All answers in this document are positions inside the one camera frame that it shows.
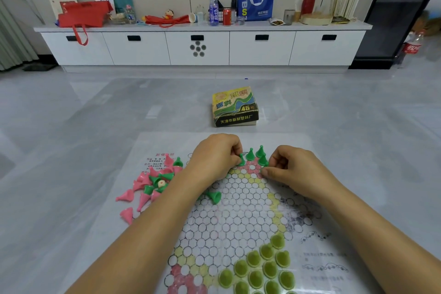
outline curtain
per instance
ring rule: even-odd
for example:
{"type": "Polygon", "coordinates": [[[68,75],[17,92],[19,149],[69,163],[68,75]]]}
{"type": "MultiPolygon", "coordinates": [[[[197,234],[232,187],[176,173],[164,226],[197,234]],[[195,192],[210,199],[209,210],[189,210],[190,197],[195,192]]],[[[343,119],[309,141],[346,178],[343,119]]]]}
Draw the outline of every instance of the curtain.
{"type": "Polygon", "coordinates": [[[35,59],[36,52],[0,0],[0,70],[35,59]]]}

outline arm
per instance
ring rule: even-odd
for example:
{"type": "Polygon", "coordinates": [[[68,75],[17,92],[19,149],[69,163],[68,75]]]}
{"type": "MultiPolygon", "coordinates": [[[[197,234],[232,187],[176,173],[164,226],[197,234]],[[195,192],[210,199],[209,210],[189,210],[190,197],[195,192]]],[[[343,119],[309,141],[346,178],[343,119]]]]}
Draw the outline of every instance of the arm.
{"type": "Polygon", "coordinates": [[[153,293],[197,198],[240,163],[241,152],[235,135],[215,134],[202,141],[187,167],[66,294],[153,293]]]}
{"type": "Polygon", "coordinates": [[[441,262],[344,187],[311,151],[279,146],[261,172],[326,208],[386,293],[441,293],[441,262]]]}

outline game board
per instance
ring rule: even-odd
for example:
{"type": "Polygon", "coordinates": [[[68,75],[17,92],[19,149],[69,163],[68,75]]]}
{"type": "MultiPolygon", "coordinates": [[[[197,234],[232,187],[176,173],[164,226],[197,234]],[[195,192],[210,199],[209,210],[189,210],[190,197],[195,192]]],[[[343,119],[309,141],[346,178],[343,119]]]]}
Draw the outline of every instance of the game board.
{"type": "MultiPolygon", "coordinates": [[[[156,170],[163,168],[165,151],[174,158],[179,156],[185,166],[191,150],[206,136],[203,133],[139,136],[61,290],[67,289],[128,226],[119,213],[130,204],[115,202],[115,197],[131,187],[141,170],[149,166],[156,170]]],[[[240,138],[246,151],[250,147],[258,149],[259,144],[253,142],[262,140],[269,153],[267,157],[284,143],[313,150],[310,140],[302,134],[244,134],[240,138]]],[[[298,294],[379,292],[328,215],[315,202],[267,181],[259,169],[258,158],[246,161],[245,166],[231,169],[224,179],[212,185],[210,191],[222,192],[218,205],[213,205],[208,197],[196,202],[168,259],[157,293],[232,293],[232,288],[218,285],[219,272],[225,268],[233,270],[237,260],[269,243],[275,233],[285,238],[285,249],[291,255],[288,269],[295,275],[294,290],[298,294]]],[[[135,192],[134,209],[141,192],[135,192]]],[[[134,217],[137,216],[139,213],[134,211],[134,217]]]]}

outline olive green game piece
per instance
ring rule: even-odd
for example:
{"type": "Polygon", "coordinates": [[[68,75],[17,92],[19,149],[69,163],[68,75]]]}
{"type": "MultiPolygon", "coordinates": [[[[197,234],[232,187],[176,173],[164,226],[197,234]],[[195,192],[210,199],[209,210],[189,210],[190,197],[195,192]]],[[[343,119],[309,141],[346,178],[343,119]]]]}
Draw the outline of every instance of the olive green game piece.
{"type": "Polygon", "coordinates": [[[285,246],[285,237],[283,237],[281,234],[271,236],[270,241],[273,247],[275,247],[277,250],[283,249],[285,246]]]}
{"type": "Polygon", "coordinates": [[[280,294],[280,287],[274,280],[269,280],[265,284],[265,294],[280,294]]]}
{"type": "Polygon", "coordinates": [[[250,286],[245,281],[239,281],[234,285],[234,294],[248,294],[250,286]]]}
{"type": "Polygon", "coordinates": [[[273,256],[274,256],[274,251],[273,251],[273,247],[271,246],[271,244],[262,245],[260,247],[259,251],[260,251],[260,255],[265,260],[269,260],[269,259],[273,258],[273,256]]]}
{"type": "Polygon", "coordinates": [[[218,204],[222,198],[221,192],[205,192],[205,195],[211,199],[213,204],[218,204]]]}
{"type": "Polygon", "coordinates": [[[243,278],[248,273],[248,265],[244,260],[238,260],[234,264],[234,273],[239,277],[243,278]]]}
{"type": "Polygon", "coordinates": [[[277,251],[276,253],[276,263],[281,268],[287,268],[291,264],[291,258],[289,257],[288,251],[277,251]]]}
{"type": "Polygon", "coordinates": [[[250,148],[250,152],[245,155],[245,159],[252,162],[254,158],[256,158],[256,156],[254,156],[253,148],[250,148]]]}
{"type": "Polygon", "coordinates": [[[257,161],[257,163],[261,166],[261,167],[265,167],[268,166],[269,163],[265,157],[265,155],[263,155],[262,157],[259,158],[259,160],[257,161]]]}
{"type": "Polygon", "coordinates": [[[262,145],[260,146],[259,150],[257,150],[257,152],[256,152],[256,156],[257,156],[258,158],[261,158],[261,157],[265,157],[265,156],[266,156],[266,153],[263,151],[263,146],[262,146],[262,145]]]}
{"type": "Polygon", "coordinates": [[[168,186],[168,184],[165,184],[164,186],[162,186],[162,187],[160,187],[160,188],[157,188],[156,190],[157,190],[159,193],[162,193],[162,192],[167,188],[167,186],[168,186]]]}
{"type": "Polygon", "coordinates": [[[246,164],[246,161],[245,161],[245,159],[243,159],[243,155],[240,154],[239,157],[241,159],[241,162],[239,164],[237,164],[237,166],[244,166],[246,164]]]}
{"type": "Polygon", "coordinates": [[[231,272],[229,269],[222,270],[222,272],[219,273],[219,285],[221,285],[224,288],[230,288],[232,284],[233,284],[233,272],[231,272]]]}
{"type": "Polygon", "coordinates": [[[274,261],[266,261],[262,266],[262,270],[267,278],[274,279],[277,275],[277,264],[274,261]]]}
{"type": "Polygon", "coordinates": [[[184,163],[181,161],[181,157],[176,158],[175,162],[173,163],[173,166],[180,166],[183,167],[184,163]]]}
{"type": "Polygon", "coordinates": [[[294,274],[290,271],[282,271],[279,274],[280,285],[287,291],[291,290],[295,286],[294,274]]]}
{"type": "Polygon", "coordinates": [[[151,185],[146,185],[146,186],[144,187],[144,193],[145,193],[145,194],[148,194],[148,195],[152,195],[154,189],[155,189],[155,188],[154,188],[153,186],[151,186],[151,185]]]}
{"type": "Polygon", "coordinates": [[[159,180],[162,180],[161,178],[159,178],[159,177],[152,177],[152,176],[149,176],[149,179],[150,179],[150,181],[155,185],[157,185],[157,183],[158,183],[158,181],[159,180]]]}
{"type": "Polygon", "coordinates": [[[254,289],[260,288],[263,286],[263,274],[259,270],[254,270],[250,272],[248,275],[248,282],[250,286],[254,289]]]}
{"type": "Polygon", "coordinates": [[[260,260],[261,260],[261,258],[260,258],[259,252],[257,252],[256,250],[251,251],[246,255],[246,262],[251,267],[259,266],[260,260]]]}
{"type": "Polygon", "coordinates": [[[168,180],[168,181],[172,180],[174,176],[175,176],[175,174],[173,172],[166,173],[166,174],[162,174],[162,173],[158,174],[159,178],[164,179],[164,180],[168,180]]]}

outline person's right hand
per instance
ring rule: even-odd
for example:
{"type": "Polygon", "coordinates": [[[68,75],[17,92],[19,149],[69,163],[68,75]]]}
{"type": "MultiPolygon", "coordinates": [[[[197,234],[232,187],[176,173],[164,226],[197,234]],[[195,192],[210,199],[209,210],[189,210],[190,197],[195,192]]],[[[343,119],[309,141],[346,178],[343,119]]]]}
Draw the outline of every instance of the person's right hand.
{"type": "Polygon", "coordinates": [[[260,172],[317,202],[343,187],[313,152],[289,145],[278,146],[269,159],[269,166],[260,172]]]}

